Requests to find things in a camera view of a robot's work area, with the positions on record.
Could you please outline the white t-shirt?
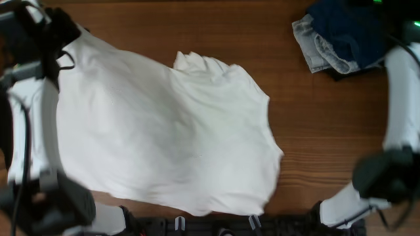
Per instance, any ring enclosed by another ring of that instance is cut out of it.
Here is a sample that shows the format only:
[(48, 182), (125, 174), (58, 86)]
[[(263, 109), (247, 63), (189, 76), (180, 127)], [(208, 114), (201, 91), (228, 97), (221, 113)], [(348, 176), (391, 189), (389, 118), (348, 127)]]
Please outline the white t-shirt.
[(191, 52), (168, 67), (88, 31), (66, 51), (56, 122), (70, 178), (194, 216), (264, 212), (283, 151), (241, 66)]

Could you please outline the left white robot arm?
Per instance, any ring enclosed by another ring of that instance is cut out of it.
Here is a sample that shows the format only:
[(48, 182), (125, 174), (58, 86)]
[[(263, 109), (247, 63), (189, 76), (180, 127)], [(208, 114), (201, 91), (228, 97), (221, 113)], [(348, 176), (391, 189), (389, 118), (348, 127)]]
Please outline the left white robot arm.
[(1, 148), (8, 184), (1, 210), (10, 232), (26, 235), (130, 235), (122, 206), (96, 203), (69, 179), (58, 150), (58, 59), (81, 32), (60, 8), (37, 1), (1, 2)]

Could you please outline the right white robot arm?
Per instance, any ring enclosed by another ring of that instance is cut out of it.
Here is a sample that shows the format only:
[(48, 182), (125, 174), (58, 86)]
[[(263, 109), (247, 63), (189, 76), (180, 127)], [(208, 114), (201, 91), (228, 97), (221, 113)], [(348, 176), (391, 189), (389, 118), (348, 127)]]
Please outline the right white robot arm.
[(407, 203), (387, 225), (395, 231), (419, 200), (419, 2), (319, 1), (308, 13), (314, 31), (337, 54), (361, 68), (382, 62), (388, 76), (383, 149), (361, 159), (351, 182), (319, 204), (319, 221), (348, 229), (373, 212)]

